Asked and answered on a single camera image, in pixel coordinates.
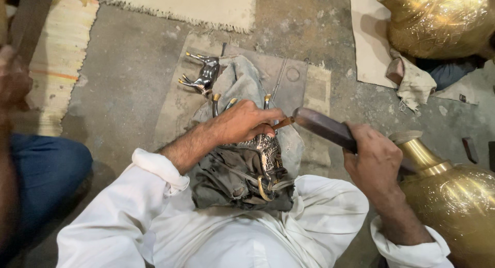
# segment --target wrist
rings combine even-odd
[[[405,194],[399,188],[394,187],[386,194],[370,198],[371,203],[376,209],[376,212],[381,216],[388,216],[399,212],[404,207],[407,207]]]

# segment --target brass vase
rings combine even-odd
[[[495,0],[378,0],[391,12],[392,46],[421,58],[495,55]]]
[[[396,143],[418,172],[400,183],[419,220],[447,241],[456,267],[495,266],[495,173],[452,164],[419,138]]]

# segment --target metal figurine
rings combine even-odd
[[[200,75],[196,81],[190,80],[185,74],[182,75],[182,79],[179,79],[179,83],[194,87],[197,93],[207,95],[211,92],[213,84],[216,81],[218,71],[220,70],[220,59],[213,56],[191,55],[186,52],[186,56],[190,56],[203,62],[203,67],[200,70]]]
[[[218,116],[218,100],[220,99],[220,96],[220,94],[215,94],[213,96],[213,117]],[[265,96],[265,109],[269,106],[270,97],[271,95]],[[236,100],[237,99],[230,100],[227,108],[230,104],[233,105]],[[262,174],[250,174],[250,176],[258,181],[258,184],[257,186],[253,186],[251,182],[247,180],[247,186],[249,190],[260,195],[265,201],[272,201],[275,198],[276,192],[272,190],[272,187],[280,182],[287,174],[287,170],[282,165],[282,150],[276,137],[271,138],[266,134],[259,134],[250,141],[220,145],[218,148],[232,151],[250,150],[256,152],[259,157]]]

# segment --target white cloth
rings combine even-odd
[[[305,175],[295,181],[288,213],[196,211],[187,178],[177,175],[165,157],[136,150],[133,164],[60,231],[57,267],[144,267],[144,259],[158,268],[331,267],[361,229],[369,207],[349,182]],[[437,233],[428,251],[412,246],[409,255],[405,246],[400,253],[390,249],[377,230],[373,238],[382,254],[399,263],[394,268],[424,267],[409,265],[413,253],[422,263],[448,254],[434,249],[443,241]]]

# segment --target woven mat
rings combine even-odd
[[[31,110],[15,113],[15,131],[59,136],[70,94],[86,57],[96,0],[54,0],[29,65],[33,89],[26,100]]]
[[[122,9],[182,20],[212,29],[249,32],[256,0],[99,0]]]

